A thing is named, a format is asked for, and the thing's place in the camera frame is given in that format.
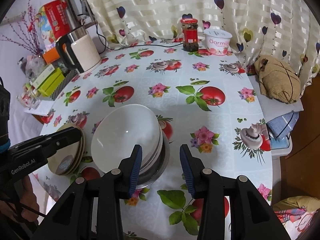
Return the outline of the beige plate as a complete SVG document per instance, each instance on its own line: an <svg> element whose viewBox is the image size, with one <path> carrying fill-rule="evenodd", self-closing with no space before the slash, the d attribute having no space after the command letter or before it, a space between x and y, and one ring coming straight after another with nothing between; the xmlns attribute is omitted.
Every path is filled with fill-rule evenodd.
<svg viewBox="0 0 320 240"><path fill-rule="evenodd" d="M57 151L57 153L48 159L48 168L51 172L58 176L66 176L79 166L81 158L85 150L85 137L81 128L73 124L64 124L58 131L74 127L81 132L81 139L65 148Z"/></svg>

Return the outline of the stainless steel bowl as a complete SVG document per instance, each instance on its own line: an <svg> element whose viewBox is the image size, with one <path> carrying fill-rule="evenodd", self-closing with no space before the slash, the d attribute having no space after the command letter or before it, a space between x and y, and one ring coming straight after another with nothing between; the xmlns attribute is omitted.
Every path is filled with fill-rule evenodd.
<svg viewBox="0 0 320 240"><path fill-rule="evenodd" d="M170 145L166 135L163 133L163 146L155 163L144 173L139 175L137 190L146 188L154 183L166 169L170 158Z"/></svg>

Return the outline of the white side shelf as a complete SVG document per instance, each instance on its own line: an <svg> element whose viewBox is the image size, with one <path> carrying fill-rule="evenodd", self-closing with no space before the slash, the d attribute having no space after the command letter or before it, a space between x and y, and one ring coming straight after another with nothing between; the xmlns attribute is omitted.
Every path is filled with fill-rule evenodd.
<svg viewBox="0 0 320 240"><path fill-rule="evenodd" d="M54 101L42 100L36 109L33 108L25 108L24 113L39 115L39 116L48 116L52 107L54 105Z"/></svg>

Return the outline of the plaid floral bedding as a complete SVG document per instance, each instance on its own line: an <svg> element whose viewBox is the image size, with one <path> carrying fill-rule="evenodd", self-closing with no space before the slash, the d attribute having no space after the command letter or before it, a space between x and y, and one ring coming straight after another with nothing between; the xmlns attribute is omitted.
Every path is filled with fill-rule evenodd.
<svg viewBox="0 0 320 240"><path fill-rule="evenodd" d="M318 198L289 197L274 204L273 210L291 239L302 239L314 226L317 228Z"/></svg>

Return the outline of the clear glass cup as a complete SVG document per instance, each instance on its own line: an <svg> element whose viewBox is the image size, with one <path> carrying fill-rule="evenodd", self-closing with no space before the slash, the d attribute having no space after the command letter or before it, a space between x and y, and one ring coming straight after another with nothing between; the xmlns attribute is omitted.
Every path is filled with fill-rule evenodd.
<svg viewBox="0 0 320 240"><path fill-rule="evenodd" d="M28 93L22 93L16 97L17 101L27 109L37 109L41 100L37 97L33 97Z"/></svg>

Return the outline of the lime green box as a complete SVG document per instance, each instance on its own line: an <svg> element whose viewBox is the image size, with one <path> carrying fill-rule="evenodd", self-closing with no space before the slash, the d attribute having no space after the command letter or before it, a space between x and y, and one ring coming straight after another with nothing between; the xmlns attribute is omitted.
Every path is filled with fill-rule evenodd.
<svg viewBox="0 0 320 240"><path fill-rule="evenodd" d="M49 97L65 79L60 68L56 68L37 89L44 97Z"/></svg>

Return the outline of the white flat box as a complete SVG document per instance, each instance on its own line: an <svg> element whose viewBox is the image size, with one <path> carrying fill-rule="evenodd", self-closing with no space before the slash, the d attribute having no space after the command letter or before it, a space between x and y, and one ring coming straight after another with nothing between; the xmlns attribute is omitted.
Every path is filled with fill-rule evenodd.
<svg viewBox="0 0 320 240"><path fill-rule="evenodd" d="M55 67L52 64L46 65L44 71L34 80L31 81L30 84L38 89L40 85L44 83L44 81L54 72Z"/></svg>

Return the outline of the light blue storage box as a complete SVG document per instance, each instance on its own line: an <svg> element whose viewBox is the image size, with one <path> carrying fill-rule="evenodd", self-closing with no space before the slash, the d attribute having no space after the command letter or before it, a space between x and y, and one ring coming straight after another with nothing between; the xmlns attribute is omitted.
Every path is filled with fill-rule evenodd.
<svg viewBox="0 0 320 240"><path fill-rule="evenodd" d="M290 133L285 135L282 139L274 139L271 137L270 143L272 159L285 157L292 151L292 139Z"/></svg>

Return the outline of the striped tray box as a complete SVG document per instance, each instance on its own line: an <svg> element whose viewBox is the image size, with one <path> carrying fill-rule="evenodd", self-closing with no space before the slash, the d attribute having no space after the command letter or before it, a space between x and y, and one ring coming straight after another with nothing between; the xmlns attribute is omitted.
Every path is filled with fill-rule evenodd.
<svg viewBox="0 0 320 240"><path fill-rule="evenodd" d="M63 89L71 82L71 80L78 75L76 70L71 70L61 81L61 83L55 88L53 93L50 96L52 101L55 101Z"/></svg>

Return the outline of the crumpled plastic bag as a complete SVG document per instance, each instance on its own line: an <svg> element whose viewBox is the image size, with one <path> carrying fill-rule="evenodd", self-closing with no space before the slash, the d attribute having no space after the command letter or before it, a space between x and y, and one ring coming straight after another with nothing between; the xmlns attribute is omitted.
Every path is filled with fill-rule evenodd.
<svg viewBox="0 0 320 240"><path fill-rule="evenodd" d="M46 65L46 62L41 56L32 57L32 59L27 60L25 66L26 78L29 80L36 79L44 71Z"/></svg>

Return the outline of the dark glass jar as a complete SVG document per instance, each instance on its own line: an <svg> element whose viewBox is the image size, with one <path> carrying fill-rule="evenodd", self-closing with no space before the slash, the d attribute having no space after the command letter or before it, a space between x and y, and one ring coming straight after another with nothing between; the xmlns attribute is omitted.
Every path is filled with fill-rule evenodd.
<svg viewBox="0 0 320 240"><path fill-rule="evenodd" d="M21 58L18 60L17 65L19 66L20 70L23 72L23 74L25 74L25 68L27 65L27 59L25 58Z"/></svg>

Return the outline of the orange box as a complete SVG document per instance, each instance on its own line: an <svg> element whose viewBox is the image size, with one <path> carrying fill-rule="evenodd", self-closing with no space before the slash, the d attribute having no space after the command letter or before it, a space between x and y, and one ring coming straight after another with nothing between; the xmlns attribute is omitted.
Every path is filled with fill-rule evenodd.
<svg viewBox="0 0 320 240"><path fill-rule="evenodd" d="M56 47L53 47L52 49L43 53L42 57L43 57L44 61L46 62L46 64L51 64L56 61L62 62L62 59L61 59L60 55L58 54Z"/></svg>

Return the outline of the folded blue cloth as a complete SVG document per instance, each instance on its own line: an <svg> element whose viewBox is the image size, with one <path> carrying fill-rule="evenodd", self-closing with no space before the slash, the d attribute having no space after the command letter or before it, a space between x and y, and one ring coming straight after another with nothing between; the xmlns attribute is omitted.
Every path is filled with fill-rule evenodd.
<svg viewBox="0 0 320 240"><path fill-rule="evenodd" d="M299 113L291 111L270 120L267 122L267 127L271 131L272 137L280 140L294 129L298 119Z"/></svg>

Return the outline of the electric kettle white black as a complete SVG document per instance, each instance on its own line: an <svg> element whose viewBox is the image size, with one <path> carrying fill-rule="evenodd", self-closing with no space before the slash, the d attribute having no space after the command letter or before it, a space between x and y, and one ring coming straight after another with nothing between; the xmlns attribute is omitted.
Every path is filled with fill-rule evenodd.
<svg viewBox="0 0 320 240"><path fill-rule="evenodd" d="M83 74L101 64L97 48L84 26L61 36L55 44L57 53L68 70Z"/></svg>

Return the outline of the purple dried flower branches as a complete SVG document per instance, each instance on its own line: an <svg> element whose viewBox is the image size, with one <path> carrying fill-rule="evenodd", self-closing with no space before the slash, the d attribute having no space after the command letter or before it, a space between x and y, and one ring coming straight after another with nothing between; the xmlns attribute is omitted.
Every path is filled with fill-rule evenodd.
<svg viewBox="0 0 320 240"><path fill-rule="evenodd" d="M27 9L21 13L20 20L14 23L13 20L9 20L7 17L5 19L8 20L9 27L17 40L1 33L2 42L10 42L18 45L30 52L32 55L39 55L42 52L37 27L39 16L31 5L31 0L28 0Z"/></svg>

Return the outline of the folded grey cloth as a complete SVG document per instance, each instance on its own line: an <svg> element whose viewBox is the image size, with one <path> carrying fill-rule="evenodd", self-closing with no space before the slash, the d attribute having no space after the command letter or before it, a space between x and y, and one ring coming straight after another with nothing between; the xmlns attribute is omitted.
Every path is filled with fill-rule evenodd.
<svg viewBox="0 0 320 240"><path fill-rule="evenodd" d="M259 86L257 75L249 76L248 78L258 97L260 107L263 111L264 119L266 122L269 122L287 113L304 111L304 108L300 99L297 102L290 103L290 104L280 102L276 99L270 99L267 96L262 95L260 93L260 86Z"/></svg>

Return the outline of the floral vinyl tablecloth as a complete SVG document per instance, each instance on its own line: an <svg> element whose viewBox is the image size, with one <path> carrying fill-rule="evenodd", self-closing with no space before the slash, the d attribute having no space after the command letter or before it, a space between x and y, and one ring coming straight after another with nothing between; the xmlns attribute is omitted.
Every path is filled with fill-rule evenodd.
<svg viewBox="0 0 320 240"><path fill-rule="evenodd" d="M195 239L198 215L182 177L182 144L222 176L248 176L267 202L272 199L267 133L258 149L250 149L240 137L242 129L265 122L256 93L232 52L213 56L202 50L195 56L157 42L110 51L98 68L68 83L42 129L48 134L64 124L81 128L86 149L80 166L66 176L47 166L34 175L54 200L79 176L102 175L90 149L100 122L119 107L146 106L170 144L170 159L154 183L121 202L123 228L135 239Z"/></svg>

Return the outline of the red snack package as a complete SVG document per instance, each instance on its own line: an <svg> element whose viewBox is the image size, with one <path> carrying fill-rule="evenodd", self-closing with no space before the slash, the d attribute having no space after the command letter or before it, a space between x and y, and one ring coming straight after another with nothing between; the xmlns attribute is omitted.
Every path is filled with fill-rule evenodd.
<svg viewBox="0 0 320 240"><path fill-rule="evenodd" d="M71 29L66 15L67 5L62 0L51 1L38 10L37 26L45 45L53 44Z"/></svg>

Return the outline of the brown knitted hat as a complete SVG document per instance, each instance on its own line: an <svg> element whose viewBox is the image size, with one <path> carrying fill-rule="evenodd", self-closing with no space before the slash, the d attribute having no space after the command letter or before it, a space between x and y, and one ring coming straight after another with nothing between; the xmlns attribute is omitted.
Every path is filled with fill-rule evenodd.
<svg viewBox="0 0 320 240"><path fill-rule="evenodd" d="M300 98L300 79L288 63L270 55L261 55L254 63L260 93L283 103Z"/></svg>

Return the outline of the white yogurt tub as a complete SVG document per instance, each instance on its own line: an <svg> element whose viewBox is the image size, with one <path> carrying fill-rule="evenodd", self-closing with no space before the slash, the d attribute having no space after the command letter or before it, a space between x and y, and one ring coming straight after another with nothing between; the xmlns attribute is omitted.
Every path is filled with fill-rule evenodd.
<svg viewBox="0 0 320 240"><path fill-rule="evenodd" d="M227 54L232 34L221 29L204 29L203 33L209 53L216 56Z"/></svg>

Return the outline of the red-lidded sauce jar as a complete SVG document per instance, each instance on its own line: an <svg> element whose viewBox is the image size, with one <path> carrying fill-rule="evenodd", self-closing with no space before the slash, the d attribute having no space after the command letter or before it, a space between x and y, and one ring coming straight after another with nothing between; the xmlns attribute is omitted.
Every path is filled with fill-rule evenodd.
<svg viewBox="0 0 320 240"><path fill-rule="evenodd" d="M198 20L183 18L180 20L183 34L183 49L187 52L197 52L198 44Z"/></svg>

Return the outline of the cream heart-pattern curtain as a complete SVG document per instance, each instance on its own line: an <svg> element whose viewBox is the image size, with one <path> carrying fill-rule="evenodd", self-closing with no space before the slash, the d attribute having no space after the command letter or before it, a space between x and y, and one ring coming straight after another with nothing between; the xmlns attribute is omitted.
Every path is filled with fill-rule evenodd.
<svg viewBox="0 0 320 240"><path fill-rule="evenodd" d="M108 44L182 36L181 19L195 18L198 35L222 29L231 48L249 65L260 55L286 61L301 88L319 74L319 22L304 0L86 0Z"/></svg>

